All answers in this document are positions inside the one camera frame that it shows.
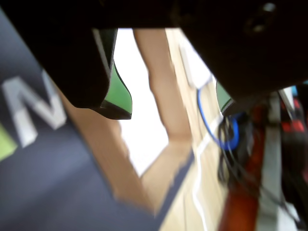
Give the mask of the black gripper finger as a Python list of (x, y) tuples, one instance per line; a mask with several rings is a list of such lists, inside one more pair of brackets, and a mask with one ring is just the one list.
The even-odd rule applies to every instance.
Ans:
[(177, 0), (171, 18), (230, 95), (223, 115), (308, 78), (305, 0)]
[(117, 28), (99, 28), (103, 1), (3, 0), (0, 6), (74, 107), (131, 119), (132, 97), (114, 62)]

